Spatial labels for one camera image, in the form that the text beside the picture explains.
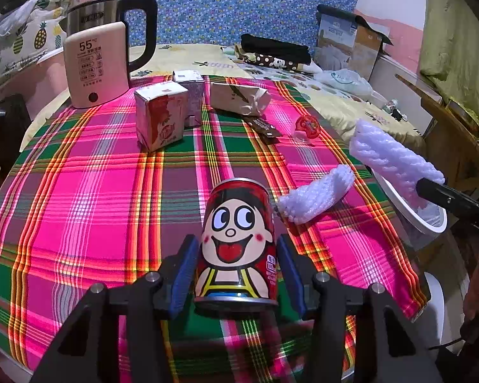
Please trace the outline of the red cartoon milk can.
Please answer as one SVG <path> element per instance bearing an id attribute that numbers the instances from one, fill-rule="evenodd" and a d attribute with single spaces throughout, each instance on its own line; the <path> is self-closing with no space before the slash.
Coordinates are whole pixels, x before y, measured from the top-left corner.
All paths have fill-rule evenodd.
<path id="1" fill-rule="evenodd" d="M 260 311 L 278 304 L 270 197 L 260 183 L 217 184 L 206 205 L 194 303 L 203 310 Z"/>

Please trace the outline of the white foam net sleeve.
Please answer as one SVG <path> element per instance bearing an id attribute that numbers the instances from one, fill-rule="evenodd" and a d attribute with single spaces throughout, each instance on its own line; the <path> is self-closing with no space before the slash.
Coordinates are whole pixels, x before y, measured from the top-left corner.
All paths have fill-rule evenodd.
<path id="1" fill-rule="evenodd" d="M 340 164 L 320 179 L 280 196 L 278 212 L 297 225 L 310 222 L 341 201 L 354 181 L 355 175 L 349 165 Z"/>

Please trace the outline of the purple foam net sleeve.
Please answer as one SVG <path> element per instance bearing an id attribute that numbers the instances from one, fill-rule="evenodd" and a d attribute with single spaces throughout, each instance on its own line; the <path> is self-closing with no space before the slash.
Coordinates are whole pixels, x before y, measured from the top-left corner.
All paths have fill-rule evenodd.
<path id="1" fill-rule="evenodd" d="M 431 162 L 363 119 L 356 121 L 349 154 L 388 180 L 413 209 L 427 206 L 427 200 L 416 192 L 418 180 L 427 178 L 440 185 L 445 182 L 443 173 Z"/>

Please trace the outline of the red white milk carton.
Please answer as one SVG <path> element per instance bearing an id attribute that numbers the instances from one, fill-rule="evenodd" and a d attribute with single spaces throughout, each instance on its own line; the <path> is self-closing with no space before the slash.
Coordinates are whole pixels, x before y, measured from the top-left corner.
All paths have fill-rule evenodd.
<path id="1" fill-rule="evenodd" d="M 148 152 L 160 150 L 183 137 L 188 91 L 174 81 L 136 89 L 136 133 Z"/>

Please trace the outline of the patterned white paper carton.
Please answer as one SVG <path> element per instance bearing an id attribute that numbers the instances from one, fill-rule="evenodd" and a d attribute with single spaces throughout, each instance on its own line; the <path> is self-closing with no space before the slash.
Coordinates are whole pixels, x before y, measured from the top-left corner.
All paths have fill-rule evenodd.
<path id="1" fill-rule="evenodd" d="M 270 102 L 271 95 L 265 88 L 230 83 L 210 85 L 210 106 L 221 111 L 260 117 Z"/>

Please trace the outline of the purple white small carton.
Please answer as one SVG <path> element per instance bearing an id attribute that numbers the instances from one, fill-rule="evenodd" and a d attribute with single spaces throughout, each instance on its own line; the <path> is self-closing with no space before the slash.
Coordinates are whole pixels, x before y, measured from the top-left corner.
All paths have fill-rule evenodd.
<path id="1" fill-rule="evenodd" d="M 185 69 L 173 72 L 173 81 L 187 89 L 187 112 L 185 127 L 193 128 L 201 124 L 201 109 L 205 80 L 196 70 Z"/>

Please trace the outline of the wooden round side table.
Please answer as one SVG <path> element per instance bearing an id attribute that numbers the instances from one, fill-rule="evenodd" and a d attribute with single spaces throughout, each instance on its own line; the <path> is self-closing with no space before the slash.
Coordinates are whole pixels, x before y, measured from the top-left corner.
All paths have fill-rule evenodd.
<path id="1" fill-rule="evenodd" d="M 479 191 L 479 144 L 466 127 L 444 106 L 400 74 L 396 79 L 421 98 L 421 107 L 433 117 L 434 126 L 424 139 L 427 160 L 444 176 L 449 187 L 463 193 Z"/>

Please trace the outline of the pink plaid tablecloth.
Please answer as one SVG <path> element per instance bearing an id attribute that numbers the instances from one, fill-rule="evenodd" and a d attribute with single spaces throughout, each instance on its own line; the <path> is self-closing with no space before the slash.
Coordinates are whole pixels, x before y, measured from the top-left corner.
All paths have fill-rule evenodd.
<path id="1" fill-rule="evenodd" d="M 26 176 L 11 170 L 0 189 L 1 352 L 34 370 L 92 284 L 129 284 L 175 253 L 186 235 L 200 234 L 219 182 L 250 178 L 277 198 L 338 165 L 290 162 L 240 174 L 201 164 Z M 348 165 L 355 183 L 342 201 L 308 225 L 277 222 L 276 231 L 344 284 L 384 284 L 415 318 L 427 296 L 396 231 L 398 218 L 374 177 L 360 163 Z"/>

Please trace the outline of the green curtain cloth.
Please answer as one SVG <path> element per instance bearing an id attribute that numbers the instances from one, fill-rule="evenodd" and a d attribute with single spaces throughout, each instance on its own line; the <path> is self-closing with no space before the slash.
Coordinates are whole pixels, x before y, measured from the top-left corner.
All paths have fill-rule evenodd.
<path id="1" fill-rule="evenodd" d="M 479 125 L 479 20 L 464 0 L 427 0 L 419 71 Z"/>

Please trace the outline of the yellow pineapple bed sheet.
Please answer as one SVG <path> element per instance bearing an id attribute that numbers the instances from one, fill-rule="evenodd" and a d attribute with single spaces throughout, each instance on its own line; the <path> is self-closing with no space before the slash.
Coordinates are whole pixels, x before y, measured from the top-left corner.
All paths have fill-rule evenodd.
<path id="1" fill-rule="evenodd" d="M 198 71 L 204 95 L 201 124 L 184 127 L 183 137 L 148 152 L 136 133 L 136 89 L 173 81 L 175 70 Z M 265 88 L 271 102 L 260 116 L 281 133 L 277 144 L 265 144 L 242 119 L 244 116 L 210 106 L 210 85 L 230 83 Z M 300 116 L 317 119 L 319 136 L 306 143 L 293 136 Z M 378 126 L 416 154 L 424 156 L 423 137 L 409 123 L 355 96 L 342 97 L 337 89 L 302 73 L 256 67 L 224 55 L 214 45 L 170 45 L 158 49 L 150 62 L 130 76 L 129 90 L 112 101 L 86 109 L 72 106 L 70 96 L 43 123 L 31 123 L 12 165 L 13 176 L 97 173 L 113 169 L 190 169 L 196 164 L 217 166 L 240 174 L 248 166 L 281 168 L 290 162 L 313 169 L 346 163 L 358 165 L 349 154 L 355 124 L 363 119 Z"/>

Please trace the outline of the white plastic bag on bed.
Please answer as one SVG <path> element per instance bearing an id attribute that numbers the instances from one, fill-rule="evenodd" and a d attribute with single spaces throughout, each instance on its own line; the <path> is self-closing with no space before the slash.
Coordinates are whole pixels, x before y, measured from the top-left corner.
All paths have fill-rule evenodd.
<path id="1" fill-rule="evenodd" d="M 347 68 L 330 71 L 325 70 L 314 74 L 314 80 L 338 90 L 353 94 L 359 98 L 369 97 L 373 94 L 370 83 L 360 74 Z"/>

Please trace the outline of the cardboard box with bag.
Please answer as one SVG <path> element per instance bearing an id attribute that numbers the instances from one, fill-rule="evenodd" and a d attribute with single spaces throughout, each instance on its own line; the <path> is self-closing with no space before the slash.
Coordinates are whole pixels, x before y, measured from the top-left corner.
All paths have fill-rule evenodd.
<path id="1" fill-rule="evenodd" d="M 324 4 L 316 10 L 316 64 L 322 70 L 349 69 L 369 80 L 382 46 L 393 45 L 389 37 L 355 13 Z"/>

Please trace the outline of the polka dot brown cloth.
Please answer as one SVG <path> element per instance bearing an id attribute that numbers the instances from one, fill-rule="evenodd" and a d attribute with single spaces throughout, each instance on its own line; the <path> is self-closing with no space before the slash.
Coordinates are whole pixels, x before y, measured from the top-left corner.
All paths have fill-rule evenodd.
<path id="1" fill-rule="evenodd" d="M 304 63 L 297 63 L 293 61 L 285 61 L 274 56 L 260 55 L 257 53 L 246 52 L 240 45 L 234 46 L 234 52 L 238 59 L 245 63 L 256 65 L 260 67 L 271 67 L 277 69 L 284 69 L 288 71 L 296 71 L 301 73 L 321 73 L 322 68 L 314 61 L 311 61 L 309 65 Z"/>

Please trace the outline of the black folded clothing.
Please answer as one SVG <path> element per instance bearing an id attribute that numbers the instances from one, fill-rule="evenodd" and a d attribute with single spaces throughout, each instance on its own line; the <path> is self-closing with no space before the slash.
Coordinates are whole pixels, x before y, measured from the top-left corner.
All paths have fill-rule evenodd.
<path id="1" fill-rule="evenodd" d="M 311 56 L 308 46 L 257 37 L 250 34 L 241 35 L 241 48 L 247 53 L 273 56 L 283 61 L 292 61 L 310 65 Z"/>

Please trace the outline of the black bag on floor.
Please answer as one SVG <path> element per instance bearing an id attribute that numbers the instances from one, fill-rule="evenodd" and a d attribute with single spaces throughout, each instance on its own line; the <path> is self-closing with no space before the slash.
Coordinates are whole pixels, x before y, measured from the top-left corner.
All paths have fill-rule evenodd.
<path id="1" fill-rule="evenodd" d="M 19 157 L 19 148 L 32 123 L 21 94 L 0 101 L 0 186 Z"/>

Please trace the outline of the blue floral mattress headboard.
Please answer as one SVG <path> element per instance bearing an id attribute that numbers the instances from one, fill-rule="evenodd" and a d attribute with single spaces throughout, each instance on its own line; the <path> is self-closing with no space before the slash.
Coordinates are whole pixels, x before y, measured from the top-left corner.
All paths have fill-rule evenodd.
<path id="1" fill-rule="evenodd" d="M 250 34 L 314 48 L 316 7 L 353 11 L 357 0 L 156 0 L 158 44 L 232 46 Z"/>

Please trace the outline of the pineapple print bedding pile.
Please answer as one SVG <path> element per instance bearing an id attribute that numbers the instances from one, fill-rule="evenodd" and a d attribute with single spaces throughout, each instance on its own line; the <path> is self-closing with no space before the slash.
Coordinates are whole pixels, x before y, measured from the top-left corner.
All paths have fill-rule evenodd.
<path id="1" fill-rule="evenodd" d="M 0 11 L 0 88 L 44 55 L 63 47 L 61 25 L 80 0 L 8 0 Z"/>

